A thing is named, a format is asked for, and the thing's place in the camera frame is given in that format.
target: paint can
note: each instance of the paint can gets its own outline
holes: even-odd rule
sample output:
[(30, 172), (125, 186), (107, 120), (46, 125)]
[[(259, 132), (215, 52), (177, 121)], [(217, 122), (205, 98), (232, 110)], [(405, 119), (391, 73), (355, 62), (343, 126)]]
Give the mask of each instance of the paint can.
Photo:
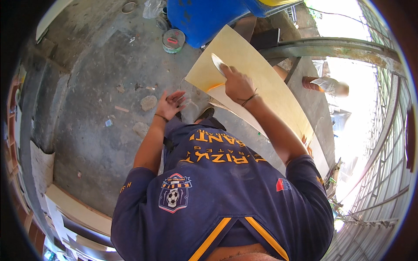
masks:
[(184, 33), (177, 29), (171, 29), (163, 35), (163, 49), (167, 53), (177, 53), (186, 41)]

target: rusty steel bar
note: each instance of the rusty steel bar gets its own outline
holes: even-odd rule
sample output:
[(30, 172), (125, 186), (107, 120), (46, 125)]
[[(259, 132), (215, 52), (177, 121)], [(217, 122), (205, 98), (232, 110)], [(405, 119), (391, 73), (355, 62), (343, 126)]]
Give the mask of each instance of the rusty steel bar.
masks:
[(296, 41), (284, 41), (277, 47), (259, 50), (267, 60), (298, 57), (298, 56), (331, 56), (363, 61), (386, 68), (405, 76), (398, 53), (386, 46), (357, 40), (338, 37), (304, 38)]

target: skin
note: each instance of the skin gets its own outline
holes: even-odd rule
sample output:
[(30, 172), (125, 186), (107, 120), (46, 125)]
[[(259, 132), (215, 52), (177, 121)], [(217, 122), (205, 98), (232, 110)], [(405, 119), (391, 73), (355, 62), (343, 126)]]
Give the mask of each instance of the skin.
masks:
[[(225, 93), (234, 102), (242, 105), (255, 93), (252, 80), (240, 72), (235, 67), (222, 65), (227, 81), (225, 83)], [(180, 106), (185, 100), (182, 97), (184, 91), (176, 91), (167, 96), (164, 91), (158, 103), (157, 111), (153, 122), (142, 141), (138, 152), (135, 155), (133, 167), (145, 167), (158, 174), (160, 167), (161, 152), (163, 149), (164, 118), (170, 120), (174, 115), (181, 111), (185, 106)], [(273, 148), (280, 159), (287, 165), (292, 159), (308, 154), (305, 146), (298, 136), (281, 120), (263, 101), (256, 95), (244, 106), (254, 118), (259, 122), (263, 130), (270, 139)], [(207, 261), (232, 260), (232, 261), (270, 261), (276, 260), (266, 254), (267, 251), (261, 244), (253, 244), (238, 247), (218, 247), (206, 259)]]

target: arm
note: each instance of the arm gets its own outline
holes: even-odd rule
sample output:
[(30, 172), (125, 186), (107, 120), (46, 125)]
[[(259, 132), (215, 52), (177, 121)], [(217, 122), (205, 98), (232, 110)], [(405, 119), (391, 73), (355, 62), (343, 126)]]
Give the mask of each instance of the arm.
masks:
[(184, 109), (185, 105), (180, 104), (186, 99), (182, 97), (184, 91), (176, 91), (170, 96), (164, 91), (158, 102), (153, 122), (145, 135), (144, 140), (136, 152), (133, 167), (145, 167), (150, 169), (155, 175), (158, 174), (160, 167), (161, 152), (163, 150), (164, 128), (166, 120), (170, 120), (174, 115)]
[[(222, 70), (227, 78), (225, 93), (233, 101), (243, 101), (254, 94), (252, 80), (238, 72), (235, 67), (223, 65)], [(305, 146), (293, 130), (274, 113), (260, 96), (255, 96), (245, 103), (246, 108), (258, 121), (280, 159), (287, 165), (292, 159), (308, 154)]]

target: navy blue jersey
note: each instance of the navy blue jersey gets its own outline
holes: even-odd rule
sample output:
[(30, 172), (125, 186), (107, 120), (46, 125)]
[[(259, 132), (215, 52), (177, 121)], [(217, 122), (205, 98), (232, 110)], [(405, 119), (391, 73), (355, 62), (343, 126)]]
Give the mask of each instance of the navy blue jersey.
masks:
[(205, 260), (253, 243), (280, 260), (324, 255), (333, 215), (309, 155), (285, 177), (228, 132), (194, 125), (172, 137), (164, 173), (134, 168), (121, 189), (111, 240), (124, 260)]

